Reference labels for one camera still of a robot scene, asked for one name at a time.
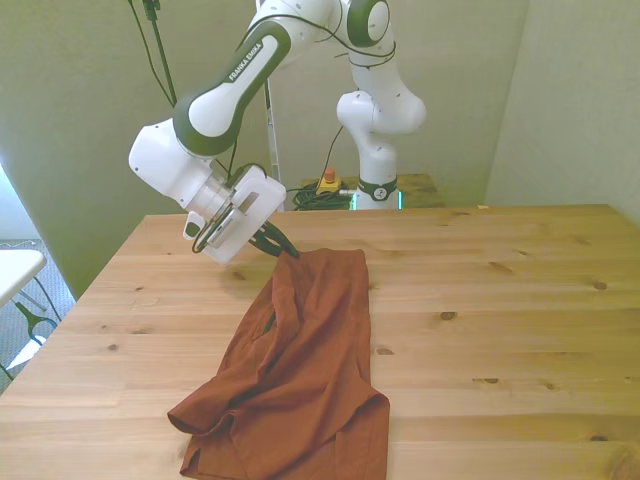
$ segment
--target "rust-colored cloth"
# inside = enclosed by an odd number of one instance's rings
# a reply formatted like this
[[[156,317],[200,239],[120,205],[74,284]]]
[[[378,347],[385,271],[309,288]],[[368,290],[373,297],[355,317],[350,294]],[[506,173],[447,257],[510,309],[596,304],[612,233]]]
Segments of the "rust-colored cloth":
[[[169,412],[193,434],[181,473],[384,480],[389,402],[371,387],[370,337],[362,251],[283,254],[218,375]]]

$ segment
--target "cable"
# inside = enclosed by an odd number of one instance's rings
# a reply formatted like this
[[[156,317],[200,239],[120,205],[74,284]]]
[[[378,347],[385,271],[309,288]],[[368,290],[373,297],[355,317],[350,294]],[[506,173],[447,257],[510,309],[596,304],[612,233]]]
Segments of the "cable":
[[[153,33],[156,36],[156,43],[158,44],[158,52],[160,52],[160,60],[162,61],[162,68],[164,68],[164,76],[167,79],[169,93],[171,94],[171,103],[173,103],[173,106],[175,106],[176,103],[178,103],[178,97],[176,97],[176,91],[173,88],[173,80],[171,79],[169,62],[167,62],[167,56],[164,53],[164,46],[162,45],[162,38],[160,38],[160,30],[158,29],[158,22],[155,19],[151,20],[151,26],[153,27]]]
[[[324,178],[324,174],[327,171],[329,166],[329,160],[331,159],[331,153],[333,152],[333,147],[338,141],[338,137],[344,130],[344,126],[340,127],[338,133],[334,137],[331,142],[331,146],[329,147],[329,152],[327,153],[327,160],[324,164],[324,168],[322,169],[322,175],[317,182],[310,183],[305,185],[302,188],[292,188],[287,190],[287,192],[298,192],[293,197],[293,204],[295,205],[294,210],[346,210],[349,208],[351,204],[351,197],[346,195],[340,195],[339,192],[323,192],[321,194],[317,194],[316,191],[318,189],[318,184]],[[341,189],[347,189],[348,186],[346,183],[342,182]]]
[[[0,363],[0,370],[2,370],[2,371],[4,372],[4,374],[9,378],[9,380],[13,382],[13,380],[14,380],[13,375],[11,375],[11,374],[9,373],[9,370],[7,370],[6,368],[4,368],[4,365],[2,365],[1,363]]]
[[[314,23],[311,20],[307,20],[306,18],[299,17],[297,15],[289,15],[289,14],[286,14],[286,13],[278,13],[278,14],[267,15],[266,17],[262,17],[255,24],[253,24],[249,28],[249,30],[247,30],[247,33],[245,33],[244,37],[242,38],[242,41],[240,42],[240,45],[242,45],[245,42],[245,40],[249,37],[249,35],[251,35],[253,33],[253,31],[258,27],[258,25],[260,25],[262,22],[265,22],[265,21],[270,20],[272,18],[292,18],[294,20],[300,20],[301,22],[306,23],[307,25],[311,25],[312,27],[318,28],[318,29],[322,30],[323,32],[328,33],[329,35],[331,35],[331,37],[335,38],[338,41],[338,43],[340,43],[347,50],[349,50],[351,52],[359,53],[360,55],[365,55],[367,57],[387,58],[389,55],[394,55],[395,52],[396,52],[396,46],[397,45],[396,45],[395,41],[393,42],[393,48],[391,49],[391,51],[389,53],[382,54],[382,55],[378,54],[378,53],[368,53],[368,52],[363,52],[362,50],[357,50],[357,49],[349,46],[346,42],[344,42],[340,37],[338,37],[335,33],[333,33],[327,27],[323,27],[322,25],[318,25],[317,23]]]
[[[169,102],[169,105],[171,105],[171,107],[173,108],[173,107],[175,107],[175,104],[171,100],[171,97],[169,97],[169,94],[167,93],[167,90],[164,88],[164,85],[160,81],[160,77],[158,77],[158,74],[156,73],[156,69],[153,66],[153,60],[151,58],[151,52],[149,51],[149,44],[147,44],[147,39],[144,36],[144,30],[142,30],[142,25],[140,24],[140,19],[138,18],[138,12],[136,12],[136,8],[133,6],[133,0],[128,0],[128,1],[129,1],[129,6],[131,7],[131,11],[133,12],[133,16],[134,16],[134,18],[136,20],[136,24],[138,25],[138,30],[140,31],[140,36],[142,37],[142,43],[144,44],[144,50],[147,53],[147,59],[149,60],[149,67],[151,67],[151,73],[153,73],[153,77],[156,79],[156,82],[158,83],[158,86],[160,87],[160,90],[162,90],[162,93],[164,93],[164,96],[167,99],[167,102]]]
[[[202,238],[203,232],[207,229],[212,221],[213,219],[209,220],[209,222],[207,222],[207,224],[198,232],[196,238],[193,239],[193,243],[191,244],[191,251],[196,255],[202,253],[207,246],[206,243],[200,245],[200,239]]]
[[[386,65],[387,63],[389,63],[391,60],[393,60],[396,56],[396,51],[394,50],[393,53],[391,53],[391,56],[389,58],[387,58],[386,60],[384,60],[383,62],[380,63],[374,63],[373,65],[361,65],[359,63],[353,63],[351,61],[351,59],[349,59],[349,63],[351,65],[353,65],[354,67],[362,67],[362,68],[366,68],[367,70],[371,69],[371,68],[375,68],[375,67],[381,67],[382,65]]]
[[[238,150],[238,141],[233,144],[233,152],[231,152],[231,160],[229,160],[229,169],[227,170],[227,180],[231,178],[231,172],[233,172],[233,161],[236,158],[236,151]]]
[[[264,178],[269,178],[269,175],[267,174],[267,171],[265,170],[265,168],[260,165],[259,163],[255,163],[255,162],[251,162],[251,163],[245,163],[242,168],[246,168],[246,167],[257,167],[260,170],[262,170],[262,173],[264,174]]]
[[[0,243],[0,247],[10,247],[10,248],[16,248],[16,247],[21,247],[22,245],[26,245],[26,244],[31,245],[32,247],[34,247],[36,245],[36,242],[34,242],[33,240],[26,240],[22,243],[18,243],[16,245],[12,245],[10,243]]]
[[[338,26],[333,31],[332,35],[329,35],[327,38],[323,38],[322,40],[317,40],[315,43],[323,43],[327,40],[331,40],[331,38],[335,37],[336,33],[338,33],[338,30],[340,30],[340,27],[342,26],[342,20],[344,20],[344,7],[342,6],[341,1],[338,1],[338,5],[340,5],[340,21],[338,22]]]
[[[56,310],[56,306],[51,301],[51,297],[45,290],[44,285],[42,285],[42,282],[40,281],[40,279],[38,277],[33,277],[33,279],[38,283],[38,285],[40,285],[40,288],[42,289],[42,293],[44,293],[44,296],[47,297],[47,300],[49,301],[49,305],[51,305],[51,308],[53,308],[53,313],[55,313],[56,317],[58,317],[58,322],[62,322],[62,318],[60,317],[58,310]]]
[[[218,160],[217,158],[216,158],[216,163],[217,163],[218,165],[220,165],[220,167],[221,167],[221,168],[225,171],[225,173],[227,174],[227,178],[229,178],[229,177],[231,176],[231,172],[229,171],[229,169],[228,169],[227,167],[225,167],[225,166],[222,164],[222,162],[221,162],[220,160]]]
[[[342,131],[344,130],[344,125],[340,127],[340,129],[338,129],[338,133],[336,133],[336,136],[333,137],[333,141],[331,142],[331,146],[329,147],[329,152],[327,153],[327,161],[324,162],[324,168],[322,169],[322,175],[320,175],[320,178],[318,179],[318,182],[322,181],[322,179],[324,178],[324,174],[327,172],[327,167],[329,166],[329,160],[331,159],[331,152],[333,152],[333,147],[335,146],[336,142],[338,141],[338,137],[340,137],[340,134],[342,133]]]

